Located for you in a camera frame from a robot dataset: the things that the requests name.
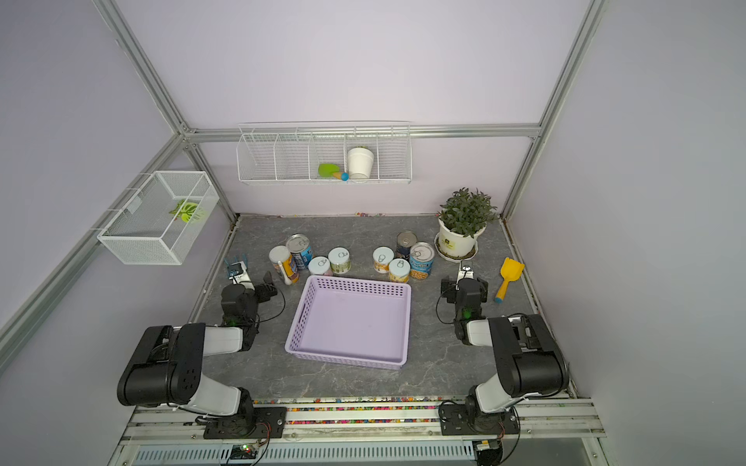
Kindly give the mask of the tall yellow orange can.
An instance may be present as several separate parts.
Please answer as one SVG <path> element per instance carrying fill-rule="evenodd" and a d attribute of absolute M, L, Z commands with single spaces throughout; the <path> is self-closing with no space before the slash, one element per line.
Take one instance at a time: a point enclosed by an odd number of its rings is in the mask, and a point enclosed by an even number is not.
<path fill-rule="evenodd" d="M 268 257 L 286 285 L 297 283 L 299 275 L 295 260 L 286 246 L 274 247 L 270 250 Z"/>

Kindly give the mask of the blue Progresso soup can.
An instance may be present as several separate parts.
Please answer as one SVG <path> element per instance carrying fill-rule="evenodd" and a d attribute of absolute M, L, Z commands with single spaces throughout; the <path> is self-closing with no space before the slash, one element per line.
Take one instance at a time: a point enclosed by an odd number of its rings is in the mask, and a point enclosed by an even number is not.
<path fill-rule="evenodd" d="M 297 269 L 307 270 L 314 256 L 310 240 L 303 234 L 291 235 L 287 240 L 286 247 L 291 253 Z"/>

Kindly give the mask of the blue orange soup can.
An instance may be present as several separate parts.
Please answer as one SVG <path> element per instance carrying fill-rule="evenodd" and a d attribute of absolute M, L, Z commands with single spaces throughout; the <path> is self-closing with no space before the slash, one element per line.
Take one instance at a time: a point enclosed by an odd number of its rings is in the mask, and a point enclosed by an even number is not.
<path fill-rule="evenodd" d="M 426 280 L 431 275 L 432 264 L 436 252 L 425 242 L 419 242 L 410 249 L 410 277 L 416 280 Z"/>

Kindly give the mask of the dark navy tomato can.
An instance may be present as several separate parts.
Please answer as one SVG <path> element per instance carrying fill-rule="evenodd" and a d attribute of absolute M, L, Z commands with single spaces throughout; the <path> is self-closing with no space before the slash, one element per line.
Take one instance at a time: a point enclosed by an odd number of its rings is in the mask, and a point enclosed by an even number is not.
<path fill-rule="evenodd" d="M 394 256 L 396 258 L 403 258 L 408 260 L 410 257 L 411 248 L 417 244 L 418 238 L 416 234 L 410 230 L 405 230 L 396 236 L 396 248 L 394 249 Z"/>

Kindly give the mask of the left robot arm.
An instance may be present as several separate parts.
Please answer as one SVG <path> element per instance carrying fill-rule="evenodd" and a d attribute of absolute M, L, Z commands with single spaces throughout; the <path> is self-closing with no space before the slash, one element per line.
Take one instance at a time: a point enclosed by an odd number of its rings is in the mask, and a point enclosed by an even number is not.
<path fill-rule="evenodd" d="M 147 328 L 117 386 L 124 406 L 172 406 L 211 419 L 254 421 L 254 402 L 245 388 L 203 374 L 208 356 L 246 353 L 260 333 L 258 307 L 279 294 L 272 274 L 259 283 L 232 283 L 221 292 L 223 321 Z"/>

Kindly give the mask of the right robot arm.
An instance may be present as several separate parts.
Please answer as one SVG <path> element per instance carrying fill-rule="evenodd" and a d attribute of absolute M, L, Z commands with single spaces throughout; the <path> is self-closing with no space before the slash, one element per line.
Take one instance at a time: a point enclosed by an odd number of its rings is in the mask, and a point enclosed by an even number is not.
<path fill-rule="evenodd" d="M 490 348 L 495 359 L 495 374 L 474 386 L 464 402 L 473 425 L 501 421 L 522 401 L 558 395 L 569 385 L 568 365 L 543 318 L 523 313 L 487 318 L 482 313 L 487 289 L 474 278 L 445 278 L 440 284 L 439 298 L 455 307 L 450 324 L 456 338 Z"/>

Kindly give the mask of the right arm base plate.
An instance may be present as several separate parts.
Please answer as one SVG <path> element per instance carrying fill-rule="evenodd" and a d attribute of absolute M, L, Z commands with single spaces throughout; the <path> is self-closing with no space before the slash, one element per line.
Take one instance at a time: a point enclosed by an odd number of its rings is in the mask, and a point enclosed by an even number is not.
<path fill-rule="evenodd" d="M 485 414 L 476 406 L 445 400 L 437 407 L 437 417 L 443 436 L 517 435 L 518 417 L 511 413 Z"/>

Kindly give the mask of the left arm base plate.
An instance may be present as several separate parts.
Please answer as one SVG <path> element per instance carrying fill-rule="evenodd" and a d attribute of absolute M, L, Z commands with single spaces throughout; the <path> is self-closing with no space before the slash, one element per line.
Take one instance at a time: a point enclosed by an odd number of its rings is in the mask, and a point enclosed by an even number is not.
<path fill-rule="evenodd" d="M 211 419 L 205 440 L 277 439 L 283 436 L 288 410 L 284 406 L 258 407 L 250 415 Z"/>

